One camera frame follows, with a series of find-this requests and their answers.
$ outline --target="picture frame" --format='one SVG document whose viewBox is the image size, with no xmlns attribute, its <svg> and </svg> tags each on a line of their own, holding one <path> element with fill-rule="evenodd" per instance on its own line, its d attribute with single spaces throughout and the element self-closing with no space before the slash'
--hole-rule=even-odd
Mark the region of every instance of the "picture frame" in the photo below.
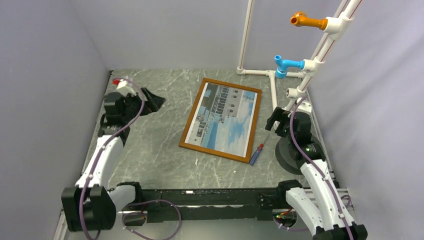
<svg viewBox="0 0 424 240">
<path fill-rule="evenodd" d="M 262 91 L 203 78 L 179 147 L 249 163 Z"/>
</svg>

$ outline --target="gray marble table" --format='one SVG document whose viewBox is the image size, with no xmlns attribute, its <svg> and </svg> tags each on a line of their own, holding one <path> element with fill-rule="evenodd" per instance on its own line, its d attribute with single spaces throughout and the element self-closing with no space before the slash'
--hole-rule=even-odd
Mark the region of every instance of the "gray marble table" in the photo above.
<svg viewBox="0 0 424 240">
<path fill-rule="evenodd" d="M 303 176 L 284 170 L 277 162 L 274 149 L 279 137 L 268 138 L 254 166 L 178 147 L 196 94 L 203 78 L 240 84 L 262 90 L 253 151 L 268 134 L 267 118 L 273 112 L 270 80 L 267 76 L 237 75 L 235 70 L 115 70 L 110 79 L 130 76 L 140 87 L 166 98 L 156 113 L 140 117 L 132 126 L 121 153 L 109 188 L 120 182 L 138 181 L 144 189 L 187 188 L 273 188 L 278 182 L 297 179 L 306 184 Z M 285 106 L 287 88 L 299 85 L 300 79 L 277 80 L 278 105 Z M 109 83 L 106 93 L 114 91 Z M 93 155 L 96 133 L 87 159 Z"/>
</svg>

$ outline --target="blue screwdriver handle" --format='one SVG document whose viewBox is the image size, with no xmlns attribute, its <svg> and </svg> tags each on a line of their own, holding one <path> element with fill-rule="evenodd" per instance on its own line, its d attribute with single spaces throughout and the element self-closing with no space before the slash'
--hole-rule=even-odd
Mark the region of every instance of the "blue screwdriver handle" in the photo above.
<svg viewBox="0 0 424 240">
<path fill-rule="evenodd" d="M 261 146 L 259 146 L 259 147 L 257 148 L 257 150 L 253 153 L 252 157 L 250 157 L 249 164 L 250 164 L 251 166 L 253 166 L 253 164 L 255 164 L 256 159 L 258 159 L 259 154 L 261 153 L 261 151 L 262 151 L 262 147 L 263 147 L 263 146 L 264 146 L 264 145 L 263 145 L 263 144 L 261 144 Z"/>
</svg>

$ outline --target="photo of building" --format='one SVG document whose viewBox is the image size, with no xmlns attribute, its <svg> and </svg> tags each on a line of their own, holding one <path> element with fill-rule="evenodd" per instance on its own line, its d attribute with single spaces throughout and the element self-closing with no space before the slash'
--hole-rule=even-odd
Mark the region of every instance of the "photo of building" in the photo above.
<svg viewBox="0 0 424 240">
<path fill-rule="evenodd" d="M 185 142 L 244 157 L 256 97 L 255 92 L 207 83 Z"/>
</svg>

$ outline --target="sky in photo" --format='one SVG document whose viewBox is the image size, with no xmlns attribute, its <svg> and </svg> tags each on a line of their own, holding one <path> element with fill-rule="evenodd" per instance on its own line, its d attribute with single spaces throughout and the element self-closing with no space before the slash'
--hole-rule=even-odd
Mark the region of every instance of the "sky in photo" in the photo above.
<svg viewBox="0 0 424 240">
<path fill-rule="evenodd" d="M 244 97 L 254 99 L 255 93 L 245 92 Z M 210 122 L 201 146 L 244 157 L 253 102 L 242 102 L 238 111 L 238 117 L 228 117 L 224 123 Z"/>
</svg>

